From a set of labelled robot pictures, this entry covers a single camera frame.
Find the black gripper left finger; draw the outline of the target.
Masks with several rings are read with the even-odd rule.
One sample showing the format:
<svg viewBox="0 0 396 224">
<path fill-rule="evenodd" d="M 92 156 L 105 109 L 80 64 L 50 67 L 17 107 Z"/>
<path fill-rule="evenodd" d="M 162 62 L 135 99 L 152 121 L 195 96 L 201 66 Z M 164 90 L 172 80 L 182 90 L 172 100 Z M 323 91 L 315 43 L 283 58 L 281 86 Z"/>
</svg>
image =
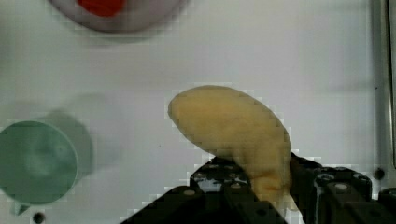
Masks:
<svg viewBox="0 0 396 224">
<path fill-rule="evenodd" d="M 251 189 L 244 170 L 214 158 L 179 186 L 126 218 L 121 224 L 287 224 Z"/>
</svg>

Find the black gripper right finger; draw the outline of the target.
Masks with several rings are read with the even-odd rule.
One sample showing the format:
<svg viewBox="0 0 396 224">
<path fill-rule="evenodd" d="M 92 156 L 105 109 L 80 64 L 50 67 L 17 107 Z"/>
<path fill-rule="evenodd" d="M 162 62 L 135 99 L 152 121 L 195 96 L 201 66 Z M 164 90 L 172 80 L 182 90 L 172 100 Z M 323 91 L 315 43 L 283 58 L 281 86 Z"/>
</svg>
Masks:
<svg viewBox="0 0 396 224">
<path fill-rule="evenodd" d="M 290 194 L 305 224 L 396 224 L 395 189 L 373 198 L 369 177 L 291 156 Z"/>
</svg>

